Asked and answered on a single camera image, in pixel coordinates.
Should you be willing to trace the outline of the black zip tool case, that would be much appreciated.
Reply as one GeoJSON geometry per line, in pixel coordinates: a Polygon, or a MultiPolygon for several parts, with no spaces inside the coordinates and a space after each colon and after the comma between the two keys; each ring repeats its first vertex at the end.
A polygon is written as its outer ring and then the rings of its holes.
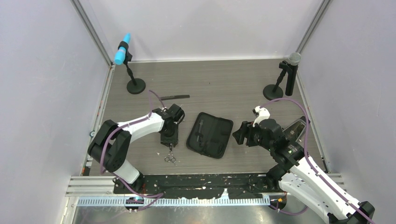
{"type": "Polygon", "coordinates": [[[205,112],[197,115],[186,141],[186,147],[200,155],[220,159],[223,157],[233,129],[233,121],[205,112]],[[202,145],[197,143],[200,120],[203,120],[202,145]]]}

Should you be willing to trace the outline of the silver hair scissors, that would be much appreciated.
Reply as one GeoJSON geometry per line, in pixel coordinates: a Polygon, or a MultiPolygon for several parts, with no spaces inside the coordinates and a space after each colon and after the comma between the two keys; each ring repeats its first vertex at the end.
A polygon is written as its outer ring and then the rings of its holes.
{"type": "Polygon", "coordinates": [[[164,158],[165,162],[171,162],[171,163],[176,163],[176,158],[173,155],[173,144],[169,144],[169,153],[167,156],[164,158]]]}

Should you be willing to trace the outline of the black hair clip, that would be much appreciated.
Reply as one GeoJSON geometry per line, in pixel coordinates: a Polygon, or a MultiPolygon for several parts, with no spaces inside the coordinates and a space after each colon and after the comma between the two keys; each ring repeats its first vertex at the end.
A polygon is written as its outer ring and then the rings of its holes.
{"type": "Polygon", "coordinates": [[[198,133],[197,133],[197,143],[201,146],[202,145],[202,127],[203,127],[203,120],[200,120],[198,133]]]}

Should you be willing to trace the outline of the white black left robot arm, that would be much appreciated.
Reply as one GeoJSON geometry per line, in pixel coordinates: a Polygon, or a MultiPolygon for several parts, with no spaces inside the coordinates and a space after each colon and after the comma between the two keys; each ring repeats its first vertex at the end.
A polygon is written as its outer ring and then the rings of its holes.
{"type": "Polygon", "coordinates": [[[131,121],[116,123],[106,120],[87,153],[101,168],[120,177],[130,192],[138,193],[143,187],[143,174],[126,159],[130,144],[149,134],[159,133],[160,143],[170,150],[164,160],[174,163],[173,148],[178,144],[178,126],[184,117],[182,108],[173,104],[170,108],[156,108],[131,121]]]}

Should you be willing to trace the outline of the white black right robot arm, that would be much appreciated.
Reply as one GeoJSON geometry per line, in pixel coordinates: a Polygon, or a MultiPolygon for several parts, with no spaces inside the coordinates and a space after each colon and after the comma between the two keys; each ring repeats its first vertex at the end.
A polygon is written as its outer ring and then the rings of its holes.
{"type": "Polygon", "coordinates": [[[239,145],[260,146],[270,152],[277,163],[266,173],[271,191],[292,194],[327,224],[374,222],[374,206],[342,189],[274,119],[259,124],[244,121],[233,137],[239,145]]]}

